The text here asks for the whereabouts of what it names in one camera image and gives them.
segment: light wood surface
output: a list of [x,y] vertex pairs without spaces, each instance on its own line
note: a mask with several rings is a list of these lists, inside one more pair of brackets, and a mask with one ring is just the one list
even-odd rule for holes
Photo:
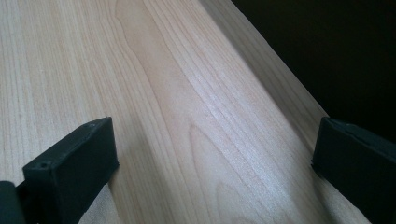
[[310,167],[325,112],[229,0],[2,0],[0,41],[0,179],[113,118],[81,223],[367,222]]

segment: dark background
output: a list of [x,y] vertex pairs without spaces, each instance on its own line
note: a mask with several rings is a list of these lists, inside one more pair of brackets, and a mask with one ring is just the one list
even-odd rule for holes
[[396,142],[396,1],[233,2],[332,118]]

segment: wooden plank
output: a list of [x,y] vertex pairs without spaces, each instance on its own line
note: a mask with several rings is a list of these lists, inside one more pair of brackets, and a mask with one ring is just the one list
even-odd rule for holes
[[231,1],[0,4],[0,179],[111,116],[120,169],[81,223],[366,221],[310,168],[325,112]]

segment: wooden board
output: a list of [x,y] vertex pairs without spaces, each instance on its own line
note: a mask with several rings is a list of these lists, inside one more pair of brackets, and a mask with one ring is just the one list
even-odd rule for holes
[[5,0],[0,41],[0,179],[113,118],[81,223],[367,222],[310,167],[325,112],[231,1]]

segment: wood grain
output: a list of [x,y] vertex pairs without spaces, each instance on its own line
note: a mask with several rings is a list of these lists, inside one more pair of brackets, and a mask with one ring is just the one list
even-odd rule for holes
[[0,179],[111,116],[120,169],[81,223],[367,222],[310,168],[325,112],[231,1],[0,4]]

